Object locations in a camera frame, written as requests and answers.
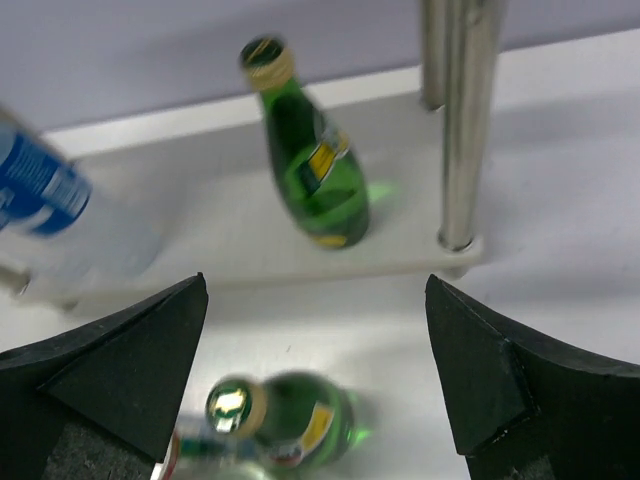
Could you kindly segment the green Perrier bottle red label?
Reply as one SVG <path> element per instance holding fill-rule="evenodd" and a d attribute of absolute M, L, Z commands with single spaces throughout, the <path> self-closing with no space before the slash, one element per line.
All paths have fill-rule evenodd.
<path fill-rule="evenodd" d="M 206 418 L 217 437 L 254 444 L 277 473 L 307 473 L 338 462 L 373 435 L 364 398 L 314 371 L 263 380 L 229 375 L 210 390 Z"/>

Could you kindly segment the green Perrier bottle yellow label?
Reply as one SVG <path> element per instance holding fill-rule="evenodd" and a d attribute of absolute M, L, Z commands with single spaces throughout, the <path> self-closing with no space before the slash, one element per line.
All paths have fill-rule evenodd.
<path fill-rule="evenodd" d="M 291 219 L 322 248 L 357 244 L 369 228 L 370 206 L 348 135 L 304 91 L 283 38 L 250 40 L 239 64 L 260 99 L 271 172 Z"/>

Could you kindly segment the right blue-label water bottle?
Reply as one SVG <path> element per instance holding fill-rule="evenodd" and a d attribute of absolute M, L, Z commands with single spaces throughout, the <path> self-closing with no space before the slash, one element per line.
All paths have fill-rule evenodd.
<path fill-rule="evenodd" d="M 1 259 L 31 287 L 86 290 L 140 276 L 162 248 L 143 215 L 1 110 Z"/>

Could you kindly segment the white two-tier shelf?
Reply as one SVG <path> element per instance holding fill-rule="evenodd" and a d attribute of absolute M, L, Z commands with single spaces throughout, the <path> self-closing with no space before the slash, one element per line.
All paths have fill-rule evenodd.
<path fill-rule="evenodd" d="M 1 122 L 1 286 L 32 302 L 456 270 L 472 231 L 507 3 L 425 1 L 421 101 L 396 71 L 307 86 L 280 33 L 240 51 L 250 94 L 63 152 Z"/>

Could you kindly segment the clear soda water bottle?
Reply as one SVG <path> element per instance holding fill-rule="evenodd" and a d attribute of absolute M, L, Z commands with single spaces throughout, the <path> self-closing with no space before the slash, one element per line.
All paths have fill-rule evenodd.
<path fill-rule="evenodd" d="M 250 440 L 224 441 L 203 431 L 175 429 L 151 479 L 276 479 Z"/>

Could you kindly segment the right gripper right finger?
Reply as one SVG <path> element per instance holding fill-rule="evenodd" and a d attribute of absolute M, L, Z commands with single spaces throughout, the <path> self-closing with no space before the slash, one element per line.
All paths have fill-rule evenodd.
<path fill-rule="evenodd" d="M 435 275 L 425 310 L 471 478 L 638 478 L 638 365 L 543 334 Z"/>

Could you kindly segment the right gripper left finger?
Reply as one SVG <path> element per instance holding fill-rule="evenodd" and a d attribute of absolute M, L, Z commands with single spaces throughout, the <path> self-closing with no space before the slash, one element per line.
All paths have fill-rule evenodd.
<path fill-rule="evenodd" d="M 172 437 L 207 305 L 197 274 L 3 352 L 2 478 L 150 478 Z"/>

